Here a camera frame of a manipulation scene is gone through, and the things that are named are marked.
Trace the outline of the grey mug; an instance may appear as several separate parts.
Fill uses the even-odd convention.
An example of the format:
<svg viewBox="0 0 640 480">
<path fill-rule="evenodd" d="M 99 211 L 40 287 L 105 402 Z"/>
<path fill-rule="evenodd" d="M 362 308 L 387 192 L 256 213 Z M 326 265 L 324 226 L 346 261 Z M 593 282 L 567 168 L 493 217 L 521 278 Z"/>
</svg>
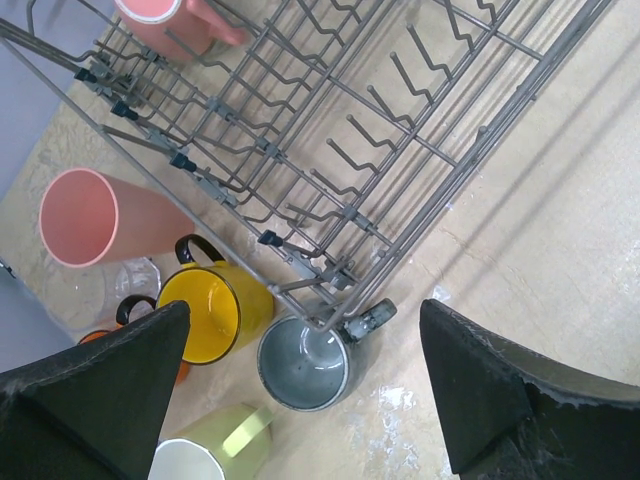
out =
<svg viewBox="0 0 640 480">
<path fill-rule="evenodd" d="M 279 404 L 300 412 L 329 408 L 349 396 L 377 360 L 376 331 L 397 312 L 383 299 L 364 313 L 325 332 L 292 314 L 263 334 L 257 351 L 260 380 Z"/>
</svg>

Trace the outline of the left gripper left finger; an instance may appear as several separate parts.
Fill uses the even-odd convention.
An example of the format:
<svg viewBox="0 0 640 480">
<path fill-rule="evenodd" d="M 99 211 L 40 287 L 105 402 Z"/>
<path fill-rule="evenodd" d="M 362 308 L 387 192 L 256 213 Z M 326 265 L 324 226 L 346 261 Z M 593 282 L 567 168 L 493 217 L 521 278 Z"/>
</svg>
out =
<svg viewBox="0 0 640 480">
<path fill-rule="evenodd" d="M 1 375 L 4 479 L 145 479 L 190 329 L 173 301 Z"/>
</svg>

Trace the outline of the yellow mug black handle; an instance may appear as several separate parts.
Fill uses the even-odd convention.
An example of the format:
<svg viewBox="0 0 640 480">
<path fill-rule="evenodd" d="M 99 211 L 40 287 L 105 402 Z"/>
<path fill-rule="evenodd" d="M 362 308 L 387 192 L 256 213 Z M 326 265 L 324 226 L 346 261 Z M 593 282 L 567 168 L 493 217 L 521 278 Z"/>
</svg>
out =
<svg viewBox="0 0 640 480">
<path fill-rule="evenodd" d="M 227 262 L 197 234 L 180 238 L 175 255 L 181 269 L 163 284 L 157 305 L 179 300 L 188 304 L 184 362 L 212 364 L 262 335 L 274 319 L 276 302 L 261 282 Z"/>
</svg>

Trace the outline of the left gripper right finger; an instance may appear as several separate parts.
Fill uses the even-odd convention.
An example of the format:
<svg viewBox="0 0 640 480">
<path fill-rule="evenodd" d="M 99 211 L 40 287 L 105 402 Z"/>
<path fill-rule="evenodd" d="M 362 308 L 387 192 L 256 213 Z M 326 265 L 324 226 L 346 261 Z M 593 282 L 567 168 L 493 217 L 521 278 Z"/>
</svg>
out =
<svg viewBox="0 0 640 480">
<path fill-rule="evenodd" d="M 419 327 L 454 474 L 638 478 L 638 387 L 548 358 L 434 299 L 422 302 Z"/>
</svg>

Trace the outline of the tall pink tumbler cup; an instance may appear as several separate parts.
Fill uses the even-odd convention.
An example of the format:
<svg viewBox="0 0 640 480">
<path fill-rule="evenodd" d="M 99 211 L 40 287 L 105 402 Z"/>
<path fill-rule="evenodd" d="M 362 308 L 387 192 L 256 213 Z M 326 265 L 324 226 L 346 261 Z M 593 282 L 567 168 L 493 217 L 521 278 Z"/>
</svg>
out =
<svg viewBox="0 0 640 480">
<path fill-rule="evenodd" d="M 71 268 L 168 253 L 195 231 L 166 196 L 88 168 L 58 175 L 39 212 L 47 251 Z"/>
</svg>

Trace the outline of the light green faceted mug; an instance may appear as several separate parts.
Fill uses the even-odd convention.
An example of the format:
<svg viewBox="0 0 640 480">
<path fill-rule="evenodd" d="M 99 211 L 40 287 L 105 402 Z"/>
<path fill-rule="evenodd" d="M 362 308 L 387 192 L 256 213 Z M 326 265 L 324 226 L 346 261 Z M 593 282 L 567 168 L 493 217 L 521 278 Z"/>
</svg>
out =
<svg viewBox="0 0 640 480">
<path fill-rule="evenodd" d="M 212 411 L 162 440 L 150 479 L 252 479 L 269 457 L 274 414 L 246 404 Z"/>
</svg>

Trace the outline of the small pink mug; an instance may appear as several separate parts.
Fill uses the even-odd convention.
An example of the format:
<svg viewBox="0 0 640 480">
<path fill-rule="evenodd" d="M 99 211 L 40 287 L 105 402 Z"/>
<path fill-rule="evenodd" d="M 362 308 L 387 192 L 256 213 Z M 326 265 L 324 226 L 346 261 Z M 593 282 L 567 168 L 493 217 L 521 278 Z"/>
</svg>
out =
<svg viewBox="0 0 640 480">
<path fill-rule="evenodd" d="M 216 41 L 242 45 L 242 28 L 232 27 L 206 1 L 115 0 L 129 30 L 149 49 L 179 63 L 206 54 Z"/>
</svg>

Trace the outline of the orange mug black handle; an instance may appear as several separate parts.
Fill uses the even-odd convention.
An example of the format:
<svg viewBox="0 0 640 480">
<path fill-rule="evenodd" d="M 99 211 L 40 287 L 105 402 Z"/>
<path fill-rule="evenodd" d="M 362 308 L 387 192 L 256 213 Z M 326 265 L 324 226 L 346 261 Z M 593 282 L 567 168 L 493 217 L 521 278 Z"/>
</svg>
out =
<svg viewBox="0 0 640 480">
<path fill-rule="evenodd" d="M 151 313 L 156 308 L 156 299 L 141 294 L 132 294 L 123 299 L 115 312 L 115 326 L 108 329 L 98 329 L 85 334 L 78 342 L 78 345 L 101 338 L 115 330 L 121 329 L 134 320 Z"/>
</svg>

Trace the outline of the clear glass cup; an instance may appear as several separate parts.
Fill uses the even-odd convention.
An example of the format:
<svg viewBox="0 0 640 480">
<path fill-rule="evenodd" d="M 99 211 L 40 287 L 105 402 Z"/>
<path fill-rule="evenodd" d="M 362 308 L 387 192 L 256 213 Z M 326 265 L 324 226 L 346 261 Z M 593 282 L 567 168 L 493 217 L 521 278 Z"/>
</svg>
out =
<svg viewBox="0 0 640 480">
<path fill-rule="evenodd" d="M 53 320 L 69 334 L 80 335 L 110 324 L 124 298 L 155 297 L 160 286 L 160 270 L 146 257 L 84 268 L 50 259 L 42 293 Z"/>
</svg>

